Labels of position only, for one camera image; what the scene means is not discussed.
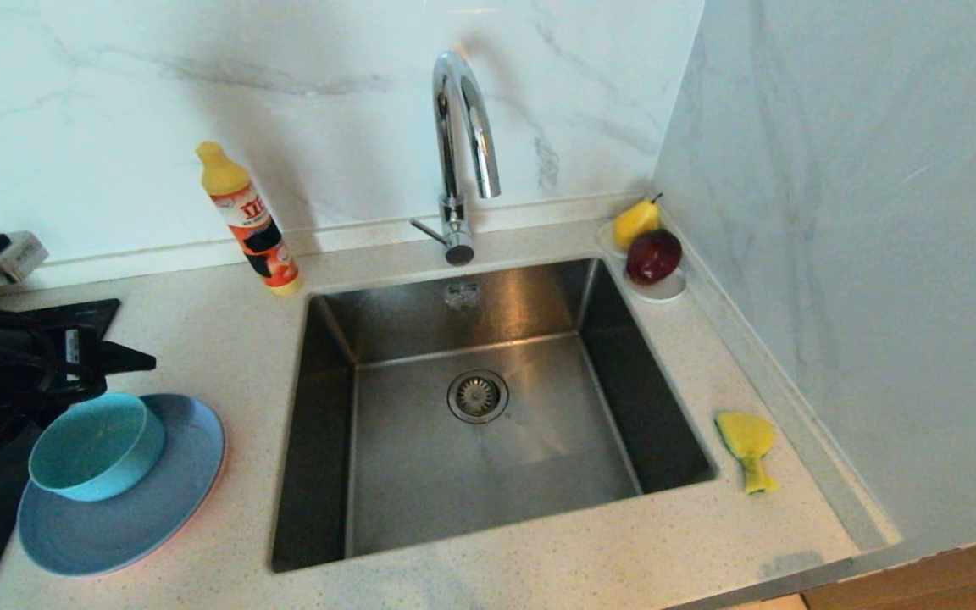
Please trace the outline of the teal plastic bowl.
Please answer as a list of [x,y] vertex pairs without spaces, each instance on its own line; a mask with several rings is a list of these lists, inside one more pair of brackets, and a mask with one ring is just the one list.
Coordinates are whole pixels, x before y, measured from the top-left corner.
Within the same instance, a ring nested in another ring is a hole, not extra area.
[[77,502],[100,502],[139,484],[162,457],[165,425],[142,398],[108,393],[70,406],[32,448],[30,481]]

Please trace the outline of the pink plastic plate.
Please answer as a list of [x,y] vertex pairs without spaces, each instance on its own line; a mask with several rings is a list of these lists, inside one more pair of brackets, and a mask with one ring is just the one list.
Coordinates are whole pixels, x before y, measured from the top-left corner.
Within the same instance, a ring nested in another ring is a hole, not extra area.
[[167,449],[150,474],[100,502],[66,501],[57,509],[42,554],[49,570],[96,578],[140,563],[174,540],[205,505],[224,470],[222,449]]

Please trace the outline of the blue plastic plate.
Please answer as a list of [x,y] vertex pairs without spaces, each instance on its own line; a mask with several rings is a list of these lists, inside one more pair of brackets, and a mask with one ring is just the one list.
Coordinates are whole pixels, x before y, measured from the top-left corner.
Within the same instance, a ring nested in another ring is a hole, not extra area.
[[165,425],[155,466],[123,494],[77,502],[29,483],[17,509],[17,536],[27,557],[65,578],[94,578],[138,563],[189,522],[216,485],[227,456],[220,417],[192,396],[143,396]]

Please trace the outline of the yellow-capped orange dish soap bottle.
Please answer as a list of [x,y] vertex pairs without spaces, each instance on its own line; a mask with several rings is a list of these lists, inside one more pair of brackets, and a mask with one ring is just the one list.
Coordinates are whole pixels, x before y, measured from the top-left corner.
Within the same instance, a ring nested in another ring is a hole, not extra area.
[[198,144],[195,154],[202,164],[202,189],[252,270],[275,295],[298,293],[301,270],[247,169],[229,158],[217,142]]

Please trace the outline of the chrome gooseneck faucet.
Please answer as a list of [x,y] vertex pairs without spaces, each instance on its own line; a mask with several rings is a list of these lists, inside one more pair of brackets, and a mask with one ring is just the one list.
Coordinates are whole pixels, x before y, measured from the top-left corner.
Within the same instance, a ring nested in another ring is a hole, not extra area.
[[438,197],[441,231],[434,231],[416,219],[410,219],[409,224],[444,247],[449,265],[464,266],[475,258],[475,247],[465,212],[466,196],[458,185],[456,120],[464,124],[480,197],[499,197],[501,185],[483,92],[472,66],[460,52],[445,51],[436,58],[431,75],[431,108],[441,166],[442,190]]

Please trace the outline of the yellow green sponge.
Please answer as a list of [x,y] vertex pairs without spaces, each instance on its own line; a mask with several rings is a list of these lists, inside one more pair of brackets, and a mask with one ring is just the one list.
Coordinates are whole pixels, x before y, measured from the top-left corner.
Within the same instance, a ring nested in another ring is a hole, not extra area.
[[763,462],[774,448],[774,425],[754,413],[744,412],[716,413],[715,424],[725,446],[742,467],[744,492],[752,495],[778,491],[781,484],[768,474]]

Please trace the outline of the stainless steel sink basin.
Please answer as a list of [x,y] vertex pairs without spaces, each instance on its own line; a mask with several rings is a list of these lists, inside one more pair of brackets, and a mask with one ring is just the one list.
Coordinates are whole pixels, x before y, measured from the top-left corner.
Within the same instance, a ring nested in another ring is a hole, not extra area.
[[[510,386],[466,424],[471,369]],[[716,469],[607,263],[308,298],[270,567],[313,568],[682,489]]]

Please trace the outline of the small white saucer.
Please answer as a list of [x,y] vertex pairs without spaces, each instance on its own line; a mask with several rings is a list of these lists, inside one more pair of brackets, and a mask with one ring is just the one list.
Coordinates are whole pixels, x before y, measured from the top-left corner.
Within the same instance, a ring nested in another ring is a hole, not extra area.
[[683,268],[677,268],[672,274],[666,275],[658,282],[642,285],[624,273],[624,284],[639,300],[657,304],[658,302],[671,302],[675,298],[681,297],[688,289],[688,275]]
[[596,233],[596,242],[599,247],[613,258],[626,259],[628,256],[627,248],[621,248],[613,235],[613,221],[601,224]]

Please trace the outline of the yellow pear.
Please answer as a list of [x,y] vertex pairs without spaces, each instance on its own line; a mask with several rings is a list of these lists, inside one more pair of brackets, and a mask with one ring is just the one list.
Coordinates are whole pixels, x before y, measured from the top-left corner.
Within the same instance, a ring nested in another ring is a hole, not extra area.
[[661,228],[661,209],[658,206],[661,196],[644,198],[613,220],[613,244],[620,252],[626,252],[639,236]]

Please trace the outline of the dark red apple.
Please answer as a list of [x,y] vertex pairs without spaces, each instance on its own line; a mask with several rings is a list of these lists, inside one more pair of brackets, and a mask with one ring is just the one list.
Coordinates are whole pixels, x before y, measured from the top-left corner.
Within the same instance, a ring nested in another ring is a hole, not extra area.
[[640,286],[651,286],[674,273],[682,259],[683,246],[673,232],[648,231],[628,247],[624,273]]

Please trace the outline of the wooden cabinet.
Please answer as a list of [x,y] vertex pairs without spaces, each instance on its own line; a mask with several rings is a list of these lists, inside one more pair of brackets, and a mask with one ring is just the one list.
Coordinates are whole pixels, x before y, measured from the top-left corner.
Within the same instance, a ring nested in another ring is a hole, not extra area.
[[802,594],[808,610],[976,610],[976,544]]

